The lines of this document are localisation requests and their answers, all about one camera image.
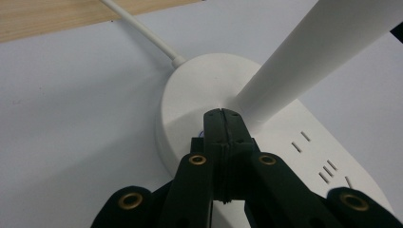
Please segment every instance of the outlet slot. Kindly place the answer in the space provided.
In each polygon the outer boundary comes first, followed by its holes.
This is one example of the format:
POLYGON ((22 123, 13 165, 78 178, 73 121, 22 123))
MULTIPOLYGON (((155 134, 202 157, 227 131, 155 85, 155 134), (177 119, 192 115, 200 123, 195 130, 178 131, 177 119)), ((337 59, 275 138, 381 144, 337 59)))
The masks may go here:
POLYGON ((306 141, 311 141, 311 139, 305 134, 305 132, 301 131, 301 135, 303 136, 303 138, 305 138, 306 141))
POLYGON ((299 146, 297 146, 295 142, 291 142, 291 145, 293 145, 299 153, 302 152, 302 150, 299 148, 299 146))
POLYGON ((335 171, 337 171, 337 167, 330 160, 328 160, 327 162, 330 166, 332 166, 333 169, 335 169, 335 171))
POLYGON ((352 183, 350 182, 349 177, 346 176, 345 179, 346 179, 346 181, 347 181, 347 184, 349 185, 349 188, 353 188, 352 183))
POLYGON ((319 172, 319 175, 320 175, 321 178, 323 178, 323 180, 324 180, 327 184, 329 184, 329 180, 327 180, 327 178, 325 178, 325 176, 323 176, 322 173, 319 172))
POLYGON ((329 174, 329 176, 333 177, 333 173, 326 166, 323 166, 323 169, 329 174))

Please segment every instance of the wooden surface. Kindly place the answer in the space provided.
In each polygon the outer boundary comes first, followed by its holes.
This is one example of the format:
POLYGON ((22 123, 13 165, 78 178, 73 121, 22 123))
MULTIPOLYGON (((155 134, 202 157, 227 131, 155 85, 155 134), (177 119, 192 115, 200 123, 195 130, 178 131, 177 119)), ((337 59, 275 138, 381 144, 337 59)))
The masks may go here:
MULTIPOLYGON (((115 0, 131 14, 200 0, 115 0)), ((119 18, 99 0, 0 0, 0 43, 119 18)))

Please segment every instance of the power strip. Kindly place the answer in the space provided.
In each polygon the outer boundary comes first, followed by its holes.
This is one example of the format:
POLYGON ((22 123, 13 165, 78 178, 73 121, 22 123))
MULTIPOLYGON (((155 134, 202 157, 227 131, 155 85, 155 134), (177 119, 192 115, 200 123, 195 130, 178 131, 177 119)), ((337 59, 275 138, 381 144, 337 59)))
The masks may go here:
MULTIPOLYGON (((207 54, 180 66, 165 87, 157 119, 157 145, 174 176, 189 153, 190 138, 202 131, 205 112, 225 107, 242 114, 234 98, 260 66, 230 54, 207 54)), ((392 211, 385 195, 326 128, 295 100, 252 133, 261 151, 282 157, 311 191, 326 197, 335 187, 360 190, 392 211)), ((247 227, 243 202, 215 203, 214 227, 247 227)))

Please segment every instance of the cable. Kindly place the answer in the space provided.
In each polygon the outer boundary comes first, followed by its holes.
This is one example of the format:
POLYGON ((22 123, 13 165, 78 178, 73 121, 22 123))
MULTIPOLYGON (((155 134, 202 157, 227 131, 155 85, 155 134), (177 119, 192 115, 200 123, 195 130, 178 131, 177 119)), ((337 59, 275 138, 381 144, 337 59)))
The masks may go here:
POLYGON ((179 67, 186 60, 178 54, 172 47, 165 43, 160 37, 158 37, 152 30, 147 28, 144 24, 136 19, 133 15, 128 13, 126 10, 122 9, 112 0, 100 0, 111 10, 115 11, 117 14, 122 16, 131 26, 137 29, 143 36, 145 36, 149 41, 151 41, 155 46, 157 46, 163 53, 165 53, 171 60, 172 66, 174 68, 179 67))

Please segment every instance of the clamp jaw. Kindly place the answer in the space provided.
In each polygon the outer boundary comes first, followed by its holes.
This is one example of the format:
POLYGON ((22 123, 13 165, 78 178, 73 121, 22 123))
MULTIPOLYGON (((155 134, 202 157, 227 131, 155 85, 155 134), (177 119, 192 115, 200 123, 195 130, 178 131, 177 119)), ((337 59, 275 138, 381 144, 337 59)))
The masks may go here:
POLYGON ((211 227, 213 200, 245 201, 251 227, 400 227, 386 209, 350 188, 326 199, 311 192, 277 155, 260 152, 240 114, 204 114, 204 137, 192 138, 175 179, 151 193, 129 186, 106 202, 92 228, 211 227))

